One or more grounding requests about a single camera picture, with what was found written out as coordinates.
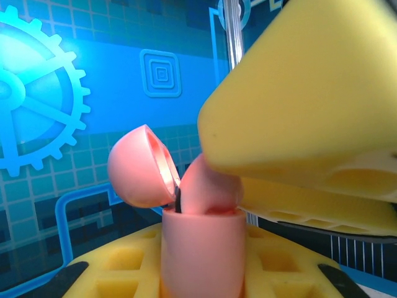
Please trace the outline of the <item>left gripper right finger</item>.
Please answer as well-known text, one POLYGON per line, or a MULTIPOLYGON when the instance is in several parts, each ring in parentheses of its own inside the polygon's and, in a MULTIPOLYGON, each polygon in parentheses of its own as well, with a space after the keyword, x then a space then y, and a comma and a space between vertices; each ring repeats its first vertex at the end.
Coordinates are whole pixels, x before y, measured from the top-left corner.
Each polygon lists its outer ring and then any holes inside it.
POLYGON ((330 258, 259 227, 246 227, 243 298, 370 298, 330 258))

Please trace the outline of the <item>aluminium frame post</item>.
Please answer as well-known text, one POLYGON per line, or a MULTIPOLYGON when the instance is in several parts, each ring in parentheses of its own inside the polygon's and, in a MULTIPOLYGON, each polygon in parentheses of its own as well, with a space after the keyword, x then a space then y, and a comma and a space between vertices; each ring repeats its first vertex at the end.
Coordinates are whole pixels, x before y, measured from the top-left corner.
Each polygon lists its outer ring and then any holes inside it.
POLYGON ((243 27, 241 14, 243 6, 239 0, 223 0, 223 17, 225 20, 226 42, 230 71, 234 70, 244 56, 243 27))

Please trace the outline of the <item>pink wireless earbud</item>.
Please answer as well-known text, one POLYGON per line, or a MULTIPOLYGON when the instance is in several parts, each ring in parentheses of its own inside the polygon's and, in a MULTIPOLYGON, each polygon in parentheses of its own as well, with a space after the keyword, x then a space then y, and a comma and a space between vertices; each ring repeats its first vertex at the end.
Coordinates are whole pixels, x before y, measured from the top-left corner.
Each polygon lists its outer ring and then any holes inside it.
POLYGON ((182 177, 181 212, 183 214, 221 214, 237 208, 243 198, 238 176, 212 170, 201 153, 182 177))

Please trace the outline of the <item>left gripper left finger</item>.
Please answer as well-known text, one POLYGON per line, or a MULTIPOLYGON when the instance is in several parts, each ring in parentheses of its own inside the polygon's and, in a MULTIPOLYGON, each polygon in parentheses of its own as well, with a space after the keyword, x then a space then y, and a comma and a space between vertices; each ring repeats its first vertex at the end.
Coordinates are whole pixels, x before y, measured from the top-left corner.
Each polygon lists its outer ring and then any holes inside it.
POLYGON ((157 223, 77 257, 26 298, 161 298, 160 254, 157 223))

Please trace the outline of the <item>pink earbud charging case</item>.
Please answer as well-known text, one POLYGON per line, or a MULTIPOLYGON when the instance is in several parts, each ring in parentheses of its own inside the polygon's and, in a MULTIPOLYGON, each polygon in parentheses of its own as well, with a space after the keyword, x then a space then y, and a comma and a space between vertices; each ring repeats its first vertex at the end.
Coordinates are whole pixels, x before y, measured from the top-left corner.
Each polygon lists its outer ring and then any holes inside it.
POLYGON ((183 214, 182 177, 171 154, 142 125, 111 149, 107 171, 121 200, 139 208, 162 208, 163 298, 240 298, 244 285, 246 216, 183 214))

